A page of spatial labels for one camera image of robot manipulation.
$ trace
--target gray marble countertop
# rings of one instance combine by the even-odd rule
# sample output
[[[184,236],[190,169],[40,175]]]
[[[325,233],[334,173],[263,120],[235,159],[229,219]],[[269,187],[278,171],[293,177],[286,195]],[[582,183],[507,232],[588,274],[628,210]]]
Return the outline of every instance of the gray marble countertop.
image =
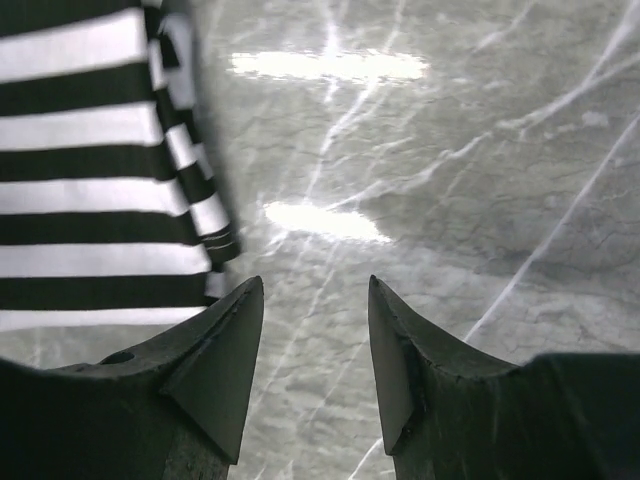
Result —
[[[640,0],[194,4],[245,240],[233,272],[266,288],[231,479],[394,478],[373,273],[512,362],[638,348]],[[151,333],[3,334],[0,352],[50,366]]]

